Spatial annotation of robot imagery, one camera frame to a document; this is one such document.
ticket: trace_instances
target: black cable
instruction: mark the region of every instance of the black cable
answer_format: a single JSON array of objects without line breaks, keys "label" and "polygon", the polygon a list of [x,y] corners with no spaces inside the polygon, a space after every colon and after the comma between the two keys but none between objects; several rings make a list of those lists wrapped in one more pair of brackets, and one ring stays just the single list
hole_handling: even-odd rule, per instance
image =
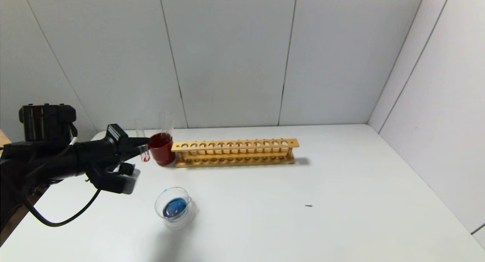
[{"label": "black cable", "polygon": [[50,164],[51,162],[57,160],[58,158],[60,158],[62,155],[64,155],[70,148],[72,147],[72,145],[69,145],[67,146],[66,148],[64,148],[61,152],[59,152],[57,155],[55,155],[53,158],[45,161],[43,164],[39,165],[38,167],[36,167],[34,170],[32,170],[31,172],[29,172],[28,174],[26,174],[25,178],[30,178],[31,176],[39,173],[46,165]]},{"label": "black cable", "polygon": [[485,227],[485,223],[480,225],[480,227],[478,227],[477,229],[475,229],[473,232],[471,232],[471,234],[474,234],[476,232],[478,232],[481,228]]},{"label": "black cable", "polygon": [[78,129],[76,129],[76,127],[74,127],[74,124],[72,122],[69,123],[69,128],[71,128],[72,136],[77,137],[78,136]]},{"label": "black cable", "polygon": [[[74,126],[73,123],[69,123],[69,128],[71,129],[71,135],[73,137],[78,137],[78,130],[76,129],[76,127]],[[72,147],[72,144],[69,144],[66,148],[64,148],[59,154],[55,155],[53,158],[51,158],[50,160],[47,160],[45,161],[43,164],[39,165],[38,167],[36,167],[34,170],[32,170],[31,172],[29,172],[28,174],[26,174],[25,178],[28,179],[30,178],[31,176],[39,173],[45,166],[47,166],[48,164],[50,164],[51,162],[54,162],[55,160],[59,159],[62,155],[64,155],[68,150],[69,148]]]},{"label": "black cable", "polygon": [[50,222],[50,221],[46,220],[45,217],[42,217],[42,215],[39,213],[39,211],[37,211],[34,208],[34,206],[29,202],[29,200],[27,200],[27,198],[24,197],[22,195],[22,193],[19,192],[19,190],[17,190],[17,188],[10,181],[10,179],[8,179],[6,176],[4,176],[1,173],[0,173],[0,176],[2,177],[2,180],[5,181],[5,185],[7,185],[7,187],[10,189],[10,191],[12,191],[15,194],[15,196],[20,200],[20,202],[22,202],[22,204],[33,214],[33,216],[36,219],[38,219],[40,222],[42,222],[43,224],[50,226],[50,227],[63,226],[64,224],[68,224],[69,222],[71,222],[74,219],[76,219],[77,217],[79,217],[82,213],[84,213],[84,211],[86,211],[86,209],[88,209],[88,207],[90,207],[92,202],[97,198],[97,196],[101,192],[100,189],[97,189],[96,193],[93,195],[91,200],[86,204],[86,206],[84,206],[79,212],[77,212],[75,215],[73,215],[69,219],[66,219],[63,222],[54,223],[54,222]]}]

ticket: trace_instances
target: wall seam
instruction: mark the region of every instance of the wall seam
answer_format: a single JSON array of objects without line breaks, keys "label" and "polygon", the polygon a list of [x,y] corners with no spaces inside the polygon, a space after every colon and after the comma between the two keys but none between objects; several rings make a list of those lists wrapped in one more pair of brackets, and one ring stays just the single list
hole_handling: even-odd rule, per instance
[{"label": "wall seam", "polygon": [[414,20],[416,19],[416,15],[418,14],[419,9],[421,8],[422,2],[423,2],[423,0],[420,0],[419,5],[418,5],[418,8],[416,9],[416,12],[414,13],[414,17],[413,17],[413,20],[411,22],[411,25],[409,26],[409,29],[407,30],[406,36],[404,37],[404,41],[402,41],[401,48],[399,49],[399,52],[397,54],[396,60],[394,61],[393,67],[391,68],[391,71],[389,72],[388,78],[386,79],[386,82],[384,83],[384,86],[382,87],[381,93],[379,94],[379,97],[377,98],[377,101],[376,101],[376,103],[374,105],[374,109],[372,109],[371,115],[369,116],[369,119],[367,119],[367,123],[366,123],[367,125],[369,124],[369,121],[371,120],[371,117],[374,114],[374,110],[377,107],[377,104],[379,103],[379,100],[381,99],[381,96],[384,93],[384,90],[386,89],[386,86],[388,85],[389,78],[391,77],[391,74],[394,71],[394,67],[396,66],[397,60],[399,59],[399,56],[400,56],[401,51],[402,51],[402,48],[404,48],[404,44],[406,43],[407,36],[409,35],[409,32],[411,32],[411,28],[413,27]]},{"label": "wall seam", "polygon": [[49,45],[49,48],[50,48],[50,51],[52,52],[52,54],[54,55],[54,58],[56,59],[57,61],[57,64],[59,65],[59,68],[61,68],[61,71],[62,73],[64,74],[64,77],[66,78],[66,81],[67,83],[69,84],[69,86],[71,87],[72,91],[74,92],[74,94],[76,95],[76,98],[78,99],[79,101],[79,104],[81,105],[81,108],[83,108],[83,111],[86,113],[86,116],[88,117],[88,119],[90,120],[91,124],[92,124],[92,127],[95,129],[96,133],[99,132],[99,130],[96,128],[96,125],[94,124],[94,122],[92,121],[91,119],[91,116],[89,115],[89,113],[87,112],[86,108],[84,107],[83,105],[83,102],[81,101],[81,98],[79,97],[78,93],[76,92],[76,90],[74,89],[74,86],[71,84],[71,81],[69,81],[69,78],[67,77],[67,74],[66,72],[64,71],[64,68],[62,68],[61,66],[61,63],[59,62],[59,59],[57,58],[56,56],[56,53],[54,53],[54,49],[52,48],[52,46],[50,46],[50,43],[49,43],[49,40],[47,39],[47,36],[45,35],[44,33],[44,30],[42,29],[42,26],[40,25],[40,22],[39,20],[37,19],[37,16],[35,15],[34,11],[33,11],[33,8],[29,2],[29,0],[26,0],[27,1],[27,4],[29,5],[29,8],[32,12],[32,15],[35,19],[35,21],[37,22],[37,25],[39,26],[40,28],[40,31],[42,32],[42,35],[44,36],[45,38],[45,41],[47,42],[47,45]]},{"label": "wall seam", "polygon": [[175,77],[177,78],[178,92],[180,93],[180,100],[182,101],[183,115],[185,117],[185,124],[187,124],[187,129],[189,129],[189,120],[187,120],[187,113],[185,112],[185,104],[183,102],[182,88],[180,88],[180,81],[178,81],[177,66],[175,65],[174,52],[172,50],[172,42],[170,41],[170,33],[168,33],[167,20],[165,18],[165,10],[163,9],[163,2],[160,0],[161,14],[163,15],[163,22],[165,24],[165,30],[167,31],[168,45],[170,46],[170,53],[172,55],[172,61],[174,63]]},{"label": "wall seam", "polygon": [[279,104],[279,115],[278,115],[278,124],[277,124],[278,126],[281,120],[281,109],[283,108],[283,95],[285,92],[286,72],[288,72],[289,48],[291,46],[291,36],[293,35],[293,24],[295,22],[295,12],[296,12],[296,0],[295,0],[295,4],[293,5],[293,17],[291,18],[291,29],[289,31],[289,42],[288,42],[288,53],[286,54],[285,76],[283,77],[283,87],[281,89],[281,102]]},{"label": "wall seam", "polygon": [[437,24],[438,24],[438,22],[440,21],[441,14],[443,13],[443,10],[445,9],[445,7],[446,7],[446,3],[447,3],[447,2],[448,2],[448,0],[445,0],[445,3],[443,4],[443,7],[442,7],[442,8],[441,8],[441,10],[440,10],[440,14],[438,14],[438,18],[436,19],[435,25],[433,26],[433,29],[431,29],[431,32],[430,32],[430,34],[429,34],[429,36],[428,36],[428,39],[426,40],[426,43],[424,44],[424,47],[423,47],[423,49],[421,50],[421,53],[419,54],[418,59],[417,59],[417,60],[416,60],[416,62],[414,63],[414,66],[413,66],[413,69],[411,70],[411,73],[410,73],[410,74],[409,74],[409,76],[407,77],[407,79],[406,79],[406,82],[405,82],[404,86],[402,87],[402,89],[401,89],[401,91],[400,91],[400,93],[399,93],[399,95],[398,95],[398,97],[397,97],[396,101],[394,102],[393,107],[391,108],[390,112],[388,113],[388,116],[387,116],[387,117],[386,117],[386,119],[384,120],[384,122],[383,122],[383,124],[382,124],[382,126],[381,126],[381,129],[378,131],[378,134],[380,134],[380,133],[381,133],[382,129],[383,129],[383,128],[384,128],[384,126],[386,125],[386,122],[388,121],[389,116],[390,116],[390,115],[391,115],[391,113],[393,112],[394,107],[395,107],[395,106],[396,106],[396,104],[398,103],[399,98],[400,98],[400,97],[401,97],[401,95],[402,95],[402,92],[404,91],[404,89],[405,89],[405,88],[406,88],[406,86],[407,86],[407,83],[409,82],[409,79],[411,79],[411,76],[412,76],[412,74],[414,73],[414,69],[416,69],[416,66],[417,66],[417,65],[418,65],[418,63],[419,63],[419,60],[421,59],[421,56],[423,55],[424,50],[426,49],[426,46],[428,46],[428,42],[429,42],[429,40],[431,39],[431,36],[433,35],[433,33],[434,33],[434,31],[435,31],[436,25],[437,25]]}]

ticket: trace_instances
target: red cup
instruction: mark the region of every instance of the red cup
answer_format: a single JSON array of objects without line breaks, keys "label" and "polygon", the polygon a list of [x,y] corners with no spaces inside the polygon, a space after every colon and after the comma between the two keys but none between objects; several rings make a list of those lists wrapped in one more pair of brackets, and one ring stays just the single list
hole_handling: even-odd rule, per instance
[{"label": "red cup", "polygon": [[148,146],[157,164],[167,165],[175,160],[175,152],[172,152],[174,140],[170,134],[155,134],[150,139]]}]

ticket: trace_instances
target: wooden surface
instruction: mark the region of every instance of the wooden surface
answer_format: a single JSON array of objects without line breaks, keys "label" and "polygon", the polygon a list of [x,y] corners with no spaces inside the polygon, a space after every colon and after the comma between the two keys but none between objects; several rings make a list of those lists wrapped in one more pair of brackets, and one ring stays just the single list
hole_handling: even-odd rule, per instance
[{"label": "wooden surface", "polygon": [[10,139],[3,133],[3,131],[0,129],[0,147],[3,148],[3,146],[6,143],[11,143]]},{"label": "wooden surface", "polygon": [[[11,143],[10,139],[1,131],[0,129],[0,147],[3,147],[5,144]],[[43,189],[39,191],[37,195],[31,195],[27,199],[31,204],[35,204],[42,194],[45,192],[46,189]],[[0,232],[0,246],[3,245],[5,240],[12,234],[14,229],[19,225],[19,223],[22,221],[22,219],[26,216],[26,214],[29,212],[25,206],[20,207],[17,212],[15,212],[14,215],[10,218],[8,221],[7,225],[3,228],[2,232]]]}]

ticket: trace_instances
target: glass beaker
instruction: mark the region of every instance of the glass beaker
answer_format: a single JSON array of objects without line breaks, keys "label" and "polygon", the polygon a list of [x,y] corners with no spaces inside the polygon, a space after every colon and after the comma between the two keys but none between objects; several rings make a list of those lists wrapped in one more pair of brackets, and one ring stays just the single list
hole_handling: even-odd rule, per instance
[{"label": "glass beaker", "polygon": [[195,217],[196,209],[189,193],[181,187],[165,189],[156,199],[155,212],[170,229],[187,226]]}]

